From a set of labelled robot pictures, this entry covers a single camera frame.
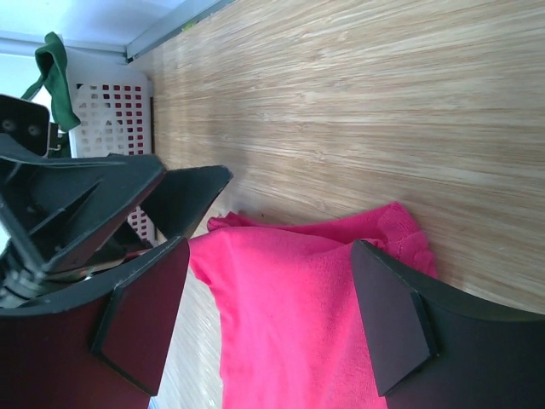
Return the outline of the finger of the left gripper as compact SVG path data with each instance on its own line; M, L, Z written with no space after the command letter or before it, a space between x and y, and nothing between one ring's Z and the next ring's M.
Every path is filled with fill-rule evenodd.
M231 179L223 165L169 170L141 208L166 239L188 239Z

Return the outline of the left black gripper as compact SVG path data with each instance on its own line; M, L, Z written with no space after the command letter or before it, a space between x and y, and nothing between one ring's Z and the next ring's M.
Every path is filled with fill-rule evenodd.
M44 158L48 108L4 94L1 133L1 223L35 274L82 267L166 174L153 155Z

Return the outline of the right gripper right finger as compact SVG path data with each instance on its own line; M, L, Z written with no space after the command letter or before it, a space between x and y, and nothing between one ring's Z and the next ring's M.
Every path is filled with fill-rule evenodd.
M365 241L353 280L390 408L541 408L544 318L473 296Z

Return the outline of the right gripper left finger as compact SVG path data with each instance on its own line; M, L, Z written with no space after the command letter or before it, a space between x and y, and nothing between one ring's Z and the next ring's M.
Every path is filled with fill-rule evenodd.
M145 408L158 393L186 281L176 237L1 312L4 408Z

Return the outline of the pink t shirt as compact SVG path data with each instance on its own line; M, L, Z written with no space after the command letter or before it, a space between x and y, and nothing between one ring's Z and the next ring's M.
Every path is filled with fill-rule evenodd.
M383 408L353 283L362 239L435 275L426 234L399 203L314 225L230 213L190 242L221 318L225 408Z

